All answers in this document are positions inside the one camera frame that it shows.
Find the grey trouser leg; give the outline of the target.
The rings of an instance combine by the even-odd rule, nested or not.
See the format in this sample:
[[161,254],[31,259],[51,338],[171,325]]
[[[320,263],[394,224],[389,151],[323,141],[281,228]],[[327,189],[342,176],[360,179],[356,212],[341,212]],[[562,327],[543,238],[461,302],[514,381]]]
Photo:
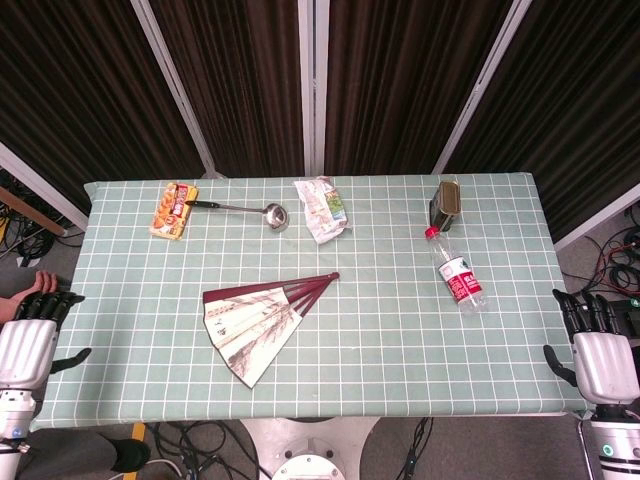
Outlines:
[[55,480],[111,470],[118,457],[110,440],[89,430],[37,430],[27,443],[30,450],[20,460],[17,480]]

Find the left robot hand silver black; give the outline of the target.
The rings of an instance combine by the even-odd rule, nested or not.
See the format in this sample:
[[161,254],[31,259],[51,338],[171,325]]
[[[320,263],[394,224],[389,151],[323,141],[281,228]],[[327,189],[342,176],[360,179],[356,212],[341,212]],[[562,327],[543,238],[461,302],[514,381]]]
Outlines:
[[85,297],[74,292],[26,296],[14,318],[0,329],[0,390],[37,390],[52,374],[74,368],[91,353],[54,358],[62,325],[72,307]]

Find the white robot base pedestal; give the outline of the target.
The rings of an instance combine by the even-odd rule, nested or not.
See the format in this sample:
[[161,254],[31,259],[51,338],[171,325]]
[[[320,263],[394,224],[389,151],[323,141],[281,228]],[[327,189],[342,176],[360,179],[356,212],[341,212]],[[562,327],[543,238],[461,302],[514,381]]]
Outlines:
[[360,461],[376,417],[244,419],[260,480],[361,480]]

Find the clear plastic bottle red label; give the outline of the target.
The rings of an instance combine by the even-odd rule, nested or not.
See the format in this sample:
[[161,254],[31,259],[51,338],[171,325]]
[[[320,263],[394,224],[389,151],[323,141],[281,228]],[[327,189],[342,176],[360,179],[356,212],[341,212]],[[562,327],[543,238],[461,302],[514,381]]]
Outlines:
[[466,257],[455,251],[443,232],[429,226],[425,238],[440,278],[463,313],[479,313],[485,308],[484,290]]

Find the brown wooden plank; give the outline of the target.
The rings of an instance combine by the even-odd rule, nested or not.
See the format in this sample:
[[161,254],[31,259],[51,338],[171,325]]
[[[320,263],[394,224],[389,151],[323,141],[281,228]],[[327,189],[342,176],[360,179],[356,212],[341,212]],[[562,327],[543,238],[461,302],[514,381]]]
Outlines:
[[57,224],[54,220],[51,220],[43,213],[36,210],[25,201],[21,200],[1,186],[0,202],[7,205],[10,209],[15,210],[23,216],[27,217],[29,220],[32,220],[53,235],[65,236],[67,234],[67,230],[64,229],[61,225]]

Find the person bare hand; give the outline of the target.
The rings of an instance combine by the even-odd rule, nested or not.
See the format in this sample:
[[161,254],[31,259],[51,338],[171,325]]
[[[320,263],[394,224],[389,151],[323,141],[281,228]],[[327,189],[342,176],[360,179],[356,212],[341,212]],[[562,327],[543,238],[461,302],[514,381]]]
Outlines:
[[54,273],[40,270],[36,272],[35,281],[31,288],[33,292],[54,293],[58,290],[58,277]]

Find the dark pleated partition panel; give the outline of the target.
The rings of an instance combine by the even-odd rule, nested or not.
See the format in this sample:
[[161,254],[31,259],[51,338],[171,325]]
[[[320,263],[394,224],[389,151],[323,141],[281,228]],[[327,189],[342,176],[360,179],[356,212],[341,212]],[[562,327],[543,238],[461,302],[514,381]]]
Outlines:
[[514,0],[330,0],[324,172],[429,174]]
[[444,165],[528,172],[559,241],[640,183],[640,0],[530,0]]
[[215,170],[305,172],[297,0],[148,0]]
[[130,0],[0,0],[0,143],[83,214],[88,183],[205,173]]

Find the red paper folding fan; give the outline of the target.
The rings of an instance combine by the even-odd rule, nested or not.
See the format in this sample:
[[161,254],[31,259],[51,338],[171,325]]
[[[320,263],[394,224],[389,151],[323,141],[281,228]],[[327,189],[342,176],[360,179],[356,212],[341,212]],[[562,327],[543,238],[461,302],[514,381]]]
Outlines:
[[203,321],[229,370],[252,389],[337,272],[205,291]]

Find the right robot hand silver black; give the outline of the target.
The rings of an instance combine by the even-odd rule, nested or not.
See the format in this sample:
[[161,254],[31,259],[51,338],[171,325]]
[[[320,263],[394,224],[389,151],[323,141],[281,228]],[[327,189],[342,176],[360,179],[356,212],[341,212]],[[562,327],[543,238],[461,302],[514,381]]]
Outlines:
[[543,347],[551,371],[594,405],[629,405],[640,398],[632,347],[623,334],[615,311],[601,295],[574,295],[554,289],[573,356],[572,369],[564,366],[555,350]]

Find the black shoe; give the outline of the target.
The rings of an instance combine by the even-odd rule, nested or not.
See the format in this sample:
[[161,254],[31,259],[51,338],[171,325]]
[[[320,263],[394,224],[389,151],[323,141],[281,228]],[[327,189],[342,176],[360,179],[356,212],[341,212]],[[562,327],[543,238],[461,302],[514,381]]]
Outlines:
[[144,441],[129,438],[111,443],[116,451],[116,461],[111,468],[114,472],[137,472],[150,460],[151,449]]

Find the crumpled white snack wrapper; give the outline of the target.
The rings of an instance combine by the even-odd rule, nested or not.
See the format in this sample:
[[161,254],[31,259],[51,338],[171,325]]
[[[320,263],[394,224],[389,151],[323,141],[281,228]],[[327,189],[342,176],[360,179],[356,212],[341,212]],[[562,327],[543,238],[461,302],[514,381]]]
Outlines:
[[298,180],[293,185],[304,207],[307,228],[318,245],[350,227],[342,198],[329,177]]

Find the person bare forearm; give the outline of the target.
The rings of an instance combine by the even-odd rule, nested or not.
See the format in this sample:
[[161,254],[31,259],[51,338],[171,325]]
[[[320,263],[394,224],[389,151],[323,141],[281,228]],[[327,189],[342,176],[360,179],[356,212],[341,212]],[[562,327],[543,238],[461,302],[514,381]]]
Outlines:
[[0,297],[0,325],[10,322],[15,318],[18,307],[30,294],[31,291],[23,291],[10,298]]

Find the olive green tin can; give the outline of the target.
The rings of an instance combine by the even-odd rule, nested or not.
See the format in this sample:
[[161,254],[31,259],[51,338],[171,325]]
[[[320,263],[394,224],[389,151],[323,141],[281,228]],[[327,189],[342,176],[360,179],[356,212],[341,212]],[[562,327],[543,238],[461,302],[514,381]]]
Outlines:
[[455,181],[441,181],[429,203],[428,227],[448,231],[461,213],[460,187]]

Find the green checked tablecloth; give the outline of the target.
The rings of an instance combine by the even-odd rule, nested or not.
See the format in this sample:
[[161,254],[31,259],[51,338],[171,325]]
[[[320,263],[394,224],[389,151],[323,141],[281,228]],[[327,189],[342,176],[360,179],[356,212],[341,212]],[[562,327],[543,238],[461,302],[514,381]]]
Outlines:
[[[424,236],[436,176],[336,177],[350,227],[318,245],[290,178],[197,182],[204,200],[283,206],[260,214],[196,211],[180,240],[150,234],[162,180],[96,182],[72,280],[85,300],[56,353],[86,361],[54,375],[35,428],[321,416],[557,415],[585,408],[549,369],[571,350],[552,291],[564,285],[534,178],[457,177],[449,231],[484,292],[459,310]],[[205,291],[337,272],[252,389],[212,346]]]

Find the orange snack box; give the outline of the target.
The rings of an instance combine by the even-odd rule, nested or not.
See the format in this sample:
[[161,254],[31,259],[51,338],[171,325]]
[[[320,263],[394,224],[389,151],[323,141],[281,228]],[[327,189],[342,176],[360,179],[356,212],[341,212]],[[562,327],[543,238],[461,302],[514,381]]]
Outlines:
[[166,185],[155,209],[149,228],[152,236],[180,240],[192,209],[191,202],[198,197],[193,185],[170,182]]

